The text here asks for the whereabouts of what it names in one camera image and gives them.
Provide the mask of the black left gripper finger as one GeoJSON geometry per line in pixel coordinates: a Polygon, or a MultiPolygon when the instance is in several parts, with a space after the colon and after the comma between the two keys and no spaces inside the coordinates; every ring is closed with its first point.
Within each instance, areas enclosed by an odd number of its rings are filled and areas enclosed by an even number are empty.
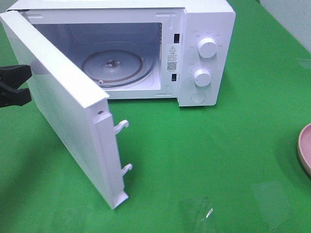
{"type": "Polygon", "coordinates": [[[32,100],[28,88],[14,89],[9,85],[0,83],[0,107],[23,106],[32,100]]]}
{"type": "Polygon", "coordinates": [[[18,89],[32,76],[29,65],[0,67],[0,83],[18,89]]]}

